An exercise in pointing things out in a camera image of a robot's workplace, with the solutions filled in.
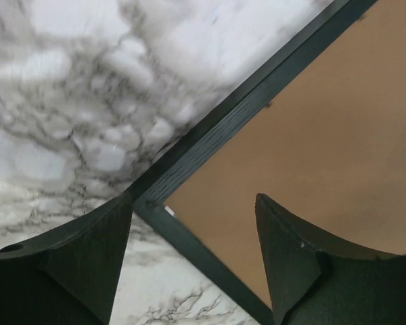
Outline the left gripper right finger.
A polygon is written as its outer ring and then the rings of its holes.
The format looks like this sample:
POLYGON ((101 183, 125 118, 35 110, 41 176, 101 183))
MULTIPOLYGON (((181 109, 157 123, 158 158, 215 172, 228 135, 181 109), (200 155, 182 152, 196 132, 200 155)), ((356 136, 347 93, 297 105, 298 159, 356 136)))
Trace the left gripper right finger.
POLYGON ((255 215, 276 324, 406 324, 406 255, 335 236, 265 194, 255 215))

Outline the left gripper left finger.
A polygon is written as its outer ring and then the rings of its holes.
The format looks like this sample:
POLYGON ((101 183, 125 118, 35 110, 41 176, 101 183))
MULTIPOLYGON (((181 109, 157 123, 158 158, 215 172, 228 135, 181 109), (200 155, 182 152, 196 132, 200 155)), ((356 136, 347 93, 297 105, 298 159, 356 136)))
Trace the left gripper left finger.
POLYGON ((129 238, 123 193, 0 250, 0 324, 108 324, 129 238))

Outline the black picture frame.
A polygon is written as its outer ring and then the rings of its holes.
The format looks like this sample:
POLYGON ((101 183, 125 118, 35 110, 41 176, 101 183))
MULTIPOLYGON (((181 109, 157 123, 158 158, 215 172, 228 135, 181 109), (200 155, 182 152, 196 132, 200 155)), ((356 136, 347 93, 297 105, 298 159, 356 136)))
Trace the black picture frame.
POLYGON ((136 214, 259 324, 273 323, 270 309, 163 202, 373 4, 333 1, 129 188, 136 214))

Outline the brown backing board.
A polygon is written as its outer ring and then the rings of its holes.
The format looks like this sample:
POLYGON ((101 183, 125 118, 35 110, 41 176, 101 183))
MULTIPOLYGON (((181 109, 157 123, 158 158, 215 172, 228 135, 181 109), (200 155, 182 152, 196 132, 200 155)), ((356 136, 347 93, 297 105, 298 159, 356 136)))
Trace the brown backing board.
POLYGON ((406 1, 378 1, 166 199, 265 304, 258 193, 406 254, 406 1))

